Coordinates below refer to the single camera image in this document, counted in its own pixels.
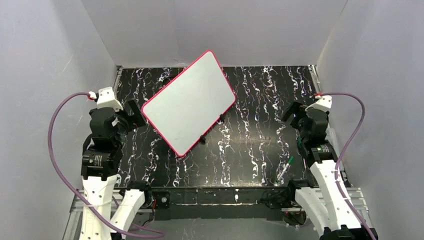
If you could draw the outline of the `white green whiteboard marker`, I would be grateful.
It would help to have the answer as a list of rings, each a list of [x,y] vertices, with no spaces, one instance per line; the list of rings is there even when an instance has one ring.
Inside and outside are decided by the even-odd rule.
[[[284,176],[284,174],[287,172],[287,170],[289,169],[289,167],[290,167],[290,165],[292,164],[293,160],[294,160],[294,157],[293,157],[293,156],[291,156],[291,157],[289,158],[289,160],[287,161],[286,165],[284,166],[283,170],[282,170],[282,171],[279,173],[279,175],[277,176],[276,181],[275,181],[276,183],[280,183],[280,182],[282,182],[282,181],[283,181],[283,176]]]

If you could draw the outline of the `pink framed whiteboard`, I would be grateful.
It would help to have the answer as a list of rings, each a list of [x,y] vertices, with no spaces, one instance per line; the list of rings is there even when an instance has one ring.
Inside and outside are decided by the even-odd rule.
[[[207,50],[146,101],[141,112],[183,157],[235,101],[214,52]]]

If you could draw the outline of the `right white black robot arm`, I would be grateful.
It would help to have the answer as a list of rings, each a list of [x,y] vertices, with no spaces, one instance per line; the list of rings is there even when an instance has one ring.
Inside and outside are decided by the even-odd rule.
[[[300,155],[318,186],[306,180],[288,183],[291,198],[300,205],[321,240],[376,240],[376,230],[356,210],[340,173],[339,158],[326,139],[329,123],[329,98],[306,106],[293,102],[282,120],[299,131]]]

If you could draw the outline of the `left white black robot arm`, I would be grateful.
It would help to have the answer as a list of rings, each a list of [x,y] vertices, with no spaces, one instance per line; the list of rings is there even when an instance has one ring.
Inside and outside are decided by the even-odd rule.
[[[138,210],[144,203],[150,204],[151,187],[145,181],[131,181],[120,190],[123,197],[114,216],[111,216],[114,185],[118,167],[123,157],[123,138],[132,130],[145,126],[139,106],[134,99],[126,102],[133,114],[113,107],[90,110],[89,123],[92,133],[83,145],[81,175],[84,198],[89,204],[83,207],[81,240],[124,240],[126,235],[104,224],[90,208],[111,222],[115,227],[128,231]]]

